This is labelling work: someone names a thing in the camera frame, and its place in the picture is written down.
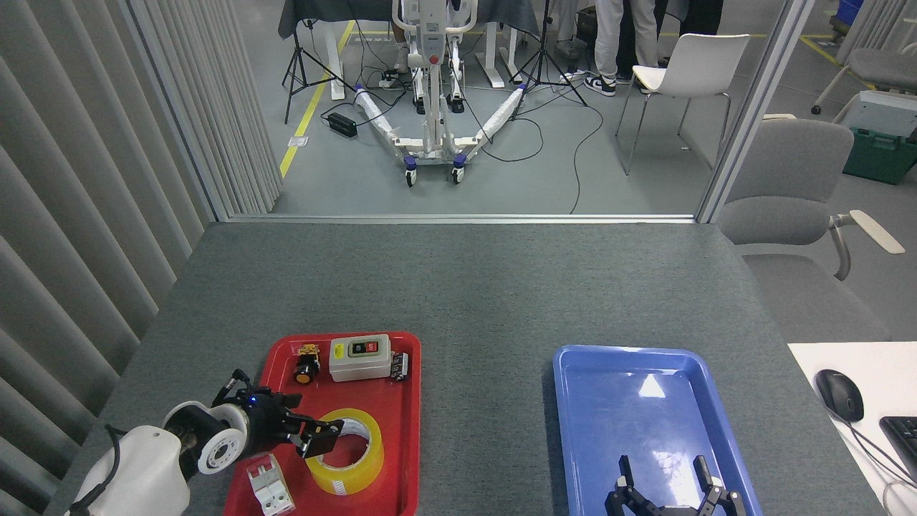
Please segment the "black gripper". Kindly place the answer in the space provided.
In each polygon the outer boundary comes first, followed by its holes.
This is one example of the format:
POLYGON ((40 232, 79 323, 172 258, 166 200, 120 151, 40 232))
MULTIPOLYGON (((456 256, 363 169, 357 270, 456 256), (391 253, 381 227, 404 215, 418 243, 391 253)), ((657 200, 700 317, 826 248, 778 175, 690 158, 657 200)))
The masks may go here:
POLYGON ((633 473, 628 455, 622 455, 618 460, 619 476, 615 481, 615 489, 610 491, 605 499, 607 515, 625 515, 623 510, 629 509, 633 515, 714 515, 717 507, 723 507, 726 515, 746 515, 746 507, 742 495, 727 489, 719 477, 711 476, 706 458, 697 455, 692 462, 698 478, 698 485, 704 490, 700 505, 688 506, 655 506, 646 505, 648 500, 633 486, 633 473))
POLYGON ((299 414, 302 394, 239 389, 236 401, 248 416, 248 440, 242 457, 272 450, 286 441, 294 446, 298 457, 318 457, 333 451, 345 425, 343 419, 317 419, 299 414))

